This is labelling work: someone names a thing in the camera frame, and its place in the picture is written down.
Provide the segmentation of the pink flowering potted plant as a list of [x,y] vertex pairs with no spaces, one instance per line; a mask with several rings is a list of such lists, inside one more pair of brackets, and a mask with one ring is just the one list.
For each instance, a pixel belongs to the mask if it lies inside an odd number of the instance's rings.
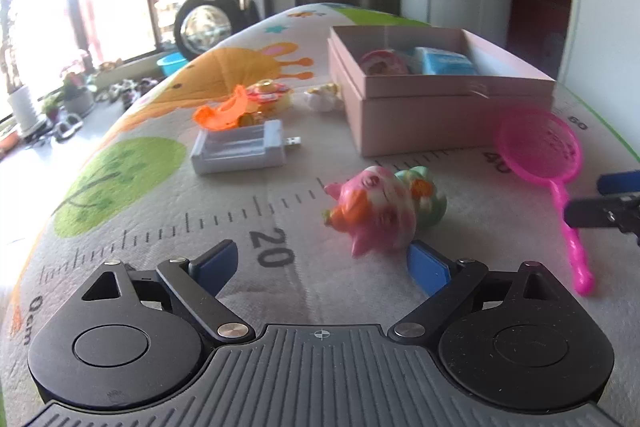
[[86,117],[96,105],[94,92],[77,72],[68,72],[63,79],[62,101],[69,114]]

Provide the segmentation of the pink squishy animal toy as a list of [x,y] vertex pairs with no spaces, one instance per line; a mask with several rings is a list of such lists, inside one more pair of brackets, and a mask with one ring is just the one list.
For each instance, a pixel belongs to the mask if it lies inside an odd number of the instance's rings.
[[397,172],[370,166],[324,191],[335,205],[323,213],[323,224],[349,235],[355,258],[407,247],[416,232],[438,225],[448,206],[424,166]]

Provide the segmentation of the colourful cartoon play mat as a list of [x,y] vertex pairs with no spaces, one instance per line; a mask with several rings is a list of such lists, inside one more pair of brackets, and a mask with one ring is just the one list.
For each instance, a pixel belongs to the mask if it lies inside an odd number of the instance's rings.
[[[276,46],[294,104],[280,117],[300,136],[286,165],[198,176],[190,153],[193,108],[175,108],[106,136],[121,111],[101,104],[70,141],[14,150],[1,161],[1,280],[14,286],[1,305],[1,426],[21,426],[41,407],[27,350],[36,332],[101,263],[120,259],[153,268],[171,255],[196,256],[221,239],[239,246],[239,272],[221,300],[245,320],[269,323],[378,323],[384,329],[420,303],[403,255],[352,258],[348,235],[326,228],[323,191],[362,168],[425,166],[448,197],[446,216],[423,240],[452,258],[494,270],[538,260],[570,288],[570,269],[548,188],[515,176],[492,146],[362,158],[344,112],[317,113],[307,89],[329,81],[332,26],[346,9],[312,4],[243,32],[225,46]],[[554,113],[578,135],[585,154],[572,196],[596,193],[601,173],[639,168],[629,146],[574,93],[556,88]],[[616,230],[582,232],[597,291],[580,299],[612,341],[615,369],[600,403],[624,426],[639,426],[639,247]]]

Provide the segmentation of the blue tissue pack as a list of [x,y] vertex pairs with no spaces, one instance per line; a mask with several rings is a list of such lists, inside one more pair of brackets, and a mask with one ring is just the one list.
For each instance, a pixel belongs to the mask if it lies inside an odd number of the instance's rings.
[[436,76],[475,76],[473,63],[464,55],[448,50],[417,46],[414,58],[419,63],[420,73]]

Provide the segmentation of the grey battery charger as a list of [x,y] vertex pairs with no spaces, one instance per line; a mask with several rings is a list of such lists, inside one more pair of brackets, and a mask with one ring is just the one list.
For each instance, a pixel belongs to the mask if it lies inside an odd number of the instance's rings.
[[286,163],[286,152],[301,145],[299,136],[284,134],[279,119],[226,131],[201,130],[191,162],[199,176],[281,167]]

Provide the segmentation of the white sneaker pair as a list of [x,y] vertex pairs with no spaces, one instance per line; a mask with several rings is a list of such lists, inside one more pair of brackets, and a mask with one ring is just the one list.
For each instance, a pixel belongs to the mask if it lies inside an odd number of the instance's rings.
[[54,127],[53,136],[58,142],[70,139],[84,125],[82,118],[74,113],[66,114]]

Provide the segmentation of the pink cardboard box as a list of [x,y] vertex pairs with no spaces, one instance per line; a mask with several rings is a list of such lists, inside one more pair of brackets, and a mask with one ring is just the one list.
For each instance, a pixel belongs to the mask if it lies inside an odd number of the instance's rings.
[[[417,46],[463,54],[475,72],[381,74],[364,68]],[[553,103],[554,79],[464,29],[334,26],[328,50],[331,79],[364,157],[487,146],[507,113]]]

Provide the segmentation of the pink plastic toy net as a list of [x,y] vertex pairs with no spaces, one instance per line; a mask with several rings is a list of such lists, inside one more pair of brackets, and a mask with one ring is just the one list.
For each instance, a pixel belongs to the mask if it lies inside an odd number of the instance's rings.
[[585,296],[594,287],[588,256],[579,233],[566,224],[570,200],[566,184],[582,169],[582,147],[568,124],[539,108],[520,108],[504,115],[497,132],[497,150],[521,179],[548,187],[565,239],[575,291]]

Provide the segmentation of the small green potted plant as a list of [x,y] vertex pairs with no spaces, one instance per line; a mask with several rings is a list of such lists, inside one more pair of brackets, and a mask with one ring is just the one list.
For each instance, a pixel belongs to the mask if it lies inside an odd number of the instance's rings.
[[51,124],[58,122],[58,115],[61,110],[61,99],[58,93],[53,93],[47,96],[42,103],[43,114],[51,121]]

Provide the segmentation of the pink round toy in box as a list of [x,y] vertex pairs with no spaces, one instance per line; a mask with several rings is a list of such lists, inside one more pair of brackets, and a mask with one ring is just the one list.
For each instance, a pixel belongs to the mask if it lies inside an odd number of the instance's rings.
[[394,50],[373,50],[363,55],[360,68],[367,76],[408,75],[409,69],[405,60]]

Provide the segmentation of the blue plastic basin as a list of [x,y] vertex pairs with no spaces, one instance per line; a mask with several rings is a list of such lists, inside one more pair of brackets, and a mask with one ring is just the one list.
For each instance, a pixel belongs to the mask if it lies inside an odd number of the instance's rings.
[[156,61],[157,67],[165,77],[174,75],[188,63],[189,61],[180,52],[169,53]]

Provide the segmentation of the orange plastic toy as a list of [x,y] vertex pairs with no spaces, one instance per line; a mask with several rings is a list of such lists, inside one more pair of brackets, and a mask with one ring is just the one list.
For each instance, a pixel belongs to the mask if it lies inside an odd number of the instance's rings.
[[254,114],[257,112],[258,104],[238,84],[228,100],[216,106],[202,105],[195,109],[192,120],[205,131],[219,132],[255,124]]

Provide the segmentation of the white unicorn figurine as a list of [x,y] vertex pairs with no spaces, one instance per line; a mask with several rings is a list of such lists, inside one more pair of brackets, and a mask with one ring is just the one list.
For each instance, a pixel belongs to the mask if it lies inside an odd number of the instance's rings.
[[344,102],[340,97],[340,88],[334,82],[306,90],[304,101],[311,110],[318,113],[329,113],[344,108]]

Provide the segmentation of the black round fan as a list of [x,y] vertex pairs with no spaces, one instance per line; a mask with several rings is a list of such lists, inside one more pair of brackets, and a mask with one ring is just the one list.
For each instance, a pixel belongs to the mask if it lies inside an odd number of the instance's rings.
[[246,18],[235,0],[186,0],[175,19],[175,44],[192,61],[245,27]]

